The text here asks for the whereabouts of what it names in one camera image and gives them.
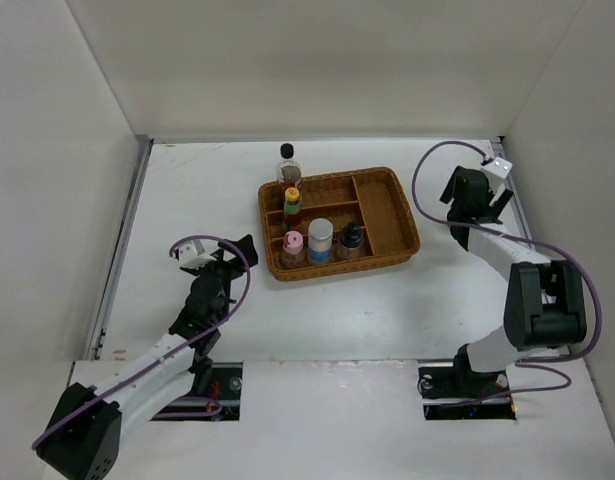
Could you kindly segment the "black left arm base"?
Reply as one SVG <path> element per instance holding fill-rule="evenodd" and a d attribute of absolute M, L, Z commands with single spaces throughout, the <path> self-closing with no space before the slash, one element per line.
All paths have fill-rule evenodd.
<path fill-rule="evenodd" d="M 189 393 L 176 399 L 154 421 L 238 421 L 243 389 L 242 363 L 217 363 L 196 376 Z"/>

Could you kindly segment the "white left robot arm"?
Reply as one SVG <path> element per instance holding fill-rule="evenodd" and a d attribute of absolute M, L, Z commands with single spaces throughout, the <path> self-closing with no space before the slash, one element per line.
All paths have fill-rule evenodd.
<path fill-rule="evenodd" d="M 510 243 L 526 240 L 509 234 L 496 223 L 478 224 L 438 219 L 420 208 L 436 223 L 451 227 L 452 237 L 466 251 L 485 260 L 509 281 L 511 266 L 520 261 L 520 250 Z M 218 243 L 211 255 L 201 252 L 201 240 Z M 86 387 L 69 386 L 62 394 L 50 422 L 32 444 L 48 465 L 67 479 L 101 479 L 114 464 L 121 440 L 132 428 L 153 418 L 178 418 L 173 413 L 159 414 L 171 401 L 185 394 L 201 398 L 211 387 L 208 352 L 218 340 L 219 327 L 241 307 L 251 285 L 251 268 L 258 263 L 253 237 L 237 242 L 215 236 L 185 237 L 170 249 L 179 263 L 183 247 L 191 246 L 195 255 L 188 273 L 196 275 L 191 293 L 179 318 L 161 339 L 143 356 L 122 369 L 114 378 Z M 234 301 L 231 282 L 245 275 L 241 297 Z M 467 386 L 483 383 L 518 360 L 518 352 L 509 340 L 508 327 L 499 327 L 483 339 L 462 346 L 454 359 L 453 371 L 464 392 Z"/>

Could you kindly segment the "brown wicker divided tray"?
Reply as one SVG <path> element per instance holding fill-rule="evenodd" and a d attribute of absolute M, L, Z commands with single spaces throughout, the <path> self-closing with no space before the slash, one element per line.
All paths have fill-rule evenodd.
<path fill-rule="evenodd" d="M 408 261 L 421 242 L 409 202 L 396 173 L 388 167 L 308 176 L 302 179 L 303 206 L 300 232 L 317 218 L 333 224 L 333 242 L 350 222 L 363 231 L 363 243 L 352 259 L 331 259 L 311 265 L 304 258 L 294 268 L 281 262 L 284 230 L 283 204 L 278 183 L 268 182 L 258 190 L 258 204 L 267 266 L 273 277 L 295 282 L 338 274 L 383 268 Z"/>

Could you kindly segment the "tall black-capped sauce bottle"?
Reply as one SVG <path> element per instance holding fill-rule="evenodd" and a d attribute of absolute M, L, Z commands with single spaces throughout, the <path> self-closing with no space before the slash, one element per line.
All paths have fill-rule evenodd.
<path fill-rule="evenodd" d="M 284 143 L 280 146 L 281 160 L 276 166 L 277 182 L 281 193 L 290 187 L 300 188 L 302 171 L 299 163 L 294 158 L 294 146 Z"/>

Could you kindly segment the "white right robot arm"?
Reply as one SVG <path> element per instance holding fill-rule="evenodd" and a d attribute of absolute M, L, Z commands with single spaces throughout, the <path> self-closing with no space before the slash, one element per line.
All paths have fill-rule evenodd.
<path fill-rule="evenodd" d="M 587 334 L 580 273 L 567 260 L 511 239 L 499 220 L 511 196 L 506 189 L 495 198 L 483 171 L 457 167 L 440 197 L 450 206 L 451 236 L 507 282 L 502 325 L 454 356 L 451 384 L 466 396 L 486 385 L 487 374 L 543 349 L 578 344 Z"/>

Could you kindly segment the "white blue-band salt canister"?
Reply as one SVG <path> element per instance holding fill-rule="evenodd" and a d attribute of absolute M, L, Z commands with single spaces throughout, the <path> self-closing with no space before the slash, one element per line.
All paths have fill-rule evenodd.
<path fill-rule="evenodd" d="M 310 265 L 322 265 L 331 260 L 333 232 L 333 224 L 326 218 L 316 218 L 310 222 L 307 250 Z"/>

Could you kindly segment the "pink-capped spice jar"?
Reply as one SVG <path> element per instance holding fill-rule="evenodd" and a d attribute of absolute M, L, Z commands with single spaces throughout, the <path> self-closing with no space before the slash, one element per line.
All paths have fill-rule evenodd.
<path fill-rule="evenodd" d="M 304 261 L 303 236 L 295 230 L 288 231 L 283 237 L 280 261 L 285 269 L 299 268 Z"/>

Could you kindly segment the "yellow-capped red sauce bottle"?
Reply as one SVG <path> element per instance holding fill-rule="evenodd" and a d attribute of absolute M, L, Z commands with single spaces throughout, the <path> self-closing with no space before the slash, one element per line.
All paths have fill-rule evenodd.
<path fill-rule="evenodd" d="M 289 187 L 284 192 L 283 227 L 286 232 L 299 231 L 302 223 L 302 195 L 298 188 Z"/>

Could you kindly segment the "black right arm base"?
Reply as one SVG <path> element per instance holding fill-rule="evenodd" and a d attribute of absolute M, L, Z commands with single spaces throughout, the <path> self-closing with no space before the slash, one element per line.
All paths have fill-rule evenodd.
<path fill-rule="evenodd" d="M 417 388 L 428 421 L 516 419 L 510 396 L 491 399 L 510 391 L 505 370 L 467 380 L 459 380 L 449 365 L 423 365 L 418 373 Z"/>

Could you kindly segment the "small black-capped dark bottle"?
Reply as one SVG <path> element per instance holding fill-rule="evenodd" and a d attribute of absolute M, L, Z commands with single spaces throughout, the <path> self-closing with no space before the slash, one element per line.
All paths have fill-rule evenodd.
<path fill-rule="evenodd" d="M 340 232 L 336 245 L 336 257 L 340 261 L 353 260 L 361 256 L 364 233 L 360 225 L 349 222 Z"/>

